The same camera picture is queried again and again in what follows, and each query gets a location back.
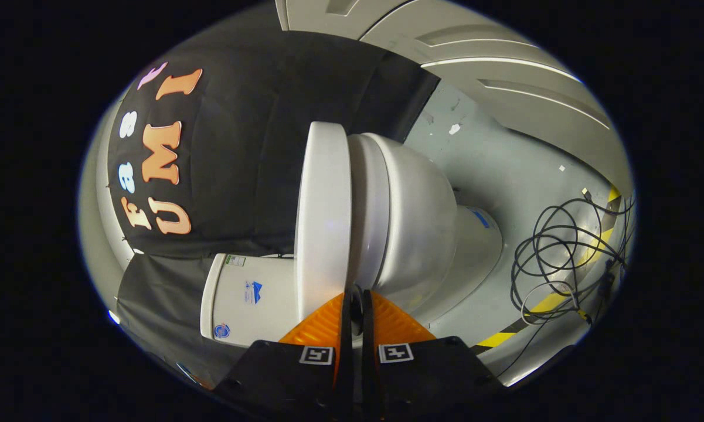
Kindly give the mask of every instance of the orange letter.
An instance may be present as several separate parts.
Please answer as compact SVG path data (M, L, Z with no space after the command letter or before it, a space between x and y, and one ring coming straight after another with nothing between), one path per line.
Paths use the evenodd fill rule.
M148 198L148 206L150 206L151 211L154 211L154 214L159 211L167 211L168 213L177 214L177 222L165 222L157 217L157 225L162 233L188 234L191 232L191 219L188 217L188 214L185 213L185 210L180 208L178 204L171 202L159 202L158 200L154 200L154 198Z
M183 93L187 96L188 94L193 93L193 89L196 88L196 83L198 83L198 80L201 78L202 74L203 69L198 69L192 74L185 76L172 77L172 75L169 75L159 87L159 92L156 96L157 101L159 98L162 98L167 94Z
M172 149L179 147L181 130L182 123L180 122L175 122L171 126L162 126L161 128L146 125L143 129L143 144L154 153L149 155L141 165L141 175L144 182L154 178L169 180L173 185L180 183L180 173L177 165L164 168L164 166L176 160L177 154L164 146L166 145Z
M148 228L148 230L151 230L151 224L146 218L146 213L143 212L143 209L138 210L137 206L135 206L135 203L127 203L127 198L122 197L122 209L125 210L127 221L130 222L130 225L132 225L132 227L143 226Z

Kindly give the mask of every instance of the gray floor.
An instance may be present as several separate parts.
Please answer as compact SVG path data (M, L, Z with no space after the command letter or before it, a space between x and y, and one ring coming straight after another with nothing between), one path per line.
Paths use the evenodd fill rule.
M520 318L509 299L513 251L522 240L531 236L542 209L579 198L584 188L591 192L595 203L604 206L610 184L565 152L505 129L482 112L478 104L443 82L425 105L405 145L434 161L453 187L460 190L457 201L488 211L502 232L504 250L490 275L450 312L429 321L429 329L435 336L457 335L467 345L474 345ZM569 209L573 210L574 219L581 227L587 227L591 232L598 230L591 206L580 204ZM553 219L553 223L563 222L569 220ZM610 238L610 244L615 247L620 245L622 227L623 218L620 217ZM555 234L567 240L572 238L569 232L558 230ZM550 250L555 252L555 262L561 264L565 261L567 254L564 256L560 248ZM601 274L603 261L594 264L585 283ZM564 277L565 274L559 274L554 280L563 280ZM541 282L541 278L524 275L518 280L518 288L525 295ZM528 302L529 309L550 292L549 286L539 288ZM594 299L590 298L588 302L596 310ZM533 326L523 329L501 345L482 353L480 360L491 371L501 372L535 330ZM518 363L500 377L501 381L513 384L560 348L577 342L587 331L587 324L574 313L548 323Z

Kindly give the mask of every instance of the cable connector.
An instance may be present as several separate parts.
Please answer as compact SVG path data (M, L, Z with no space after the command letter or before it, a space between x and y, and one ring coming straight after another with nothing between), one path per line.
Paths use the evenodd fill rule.
M581 194L584 195L584 198L586 198L586 200L591 202L591 192L589 192L588 189L586 189L586 188L582 189Z
M612 269L613 264L612 259L607 260L605 264L606 270L604 270L604 274L599 280L599 287L597 288L597 292L599 296L609 302L612 293L612 283L614 283L615 281L615 275L612 274L612 272L610 271Z
M584 321L587 321L587 324L588 324L588 325L591 325L591 324L592 324L593 321L591 320L591 317L590 317L587 313L585 313L583 309L580 309L580 308L579 308L579 309L576 310L576 312L577 312L577 314L579 314L582 318L584 318Z

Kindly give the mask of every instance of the yellow stripe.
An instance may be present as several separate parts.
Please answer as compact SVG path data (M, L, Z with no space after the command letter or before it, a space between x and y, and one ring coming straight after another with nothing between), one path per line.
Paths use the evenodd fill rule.
M563 300L566 299L568 299L568 297L561 296L557 293L550 294L545 297L542 302L537 304L537 306L532 309L532 312L551 311L555 309L558 305L560 305ZM505 342L505 340L510 339L516 334L517 333L495 333L493 336L490 336L482 340L481 342L478 342L477 345L484 347L497 347L498 345L502 344L502 342Z
M516 335L516 333L495 333L495 334L493 334L493 336L490 336L489 338L486 338L486 339L482 340L481 342L478 342L477 345L484 346L484 347L495 347L515 335Z
M557 293L550 293L547 297L545 297L545 299L542 299L542 302L537 304L537 306L532 309L532 312L551 311L568 298L569 296L563 296Z
M610 230L606 230L606 232L601 232L601 239L604 240L604 242L607 244L610 243L610 237L612 237L612 230L614 230L614 227ZM598 248L599 246L601 246L601 242L597 241L596 247ZM589 262L587 262L587 265L594 264L599 259L599 257L603 255L601 252L596 252L598 252L596 249L587 248L587 250L584 252L584 256L579 259L579 262L584 262L585 260L589 259L589 257L591 257L591 259L589 259Z
M610 197L609 197L609 199L607 199L607 203L611 203L613 200L615 200L619 196L620 196L620 192L617 191L617 188L610 185Z

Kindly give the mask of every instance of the white toilet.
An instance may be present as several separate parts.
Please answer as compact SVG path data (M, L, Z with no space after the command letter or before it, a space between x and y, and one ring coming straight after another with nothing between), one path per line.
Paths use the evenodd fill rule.
M430 160L386 137L313 122L294 259L218 254L201 334L244 347L277 341L352 283L426 323L474 291L501 251L491 216L457 206Z

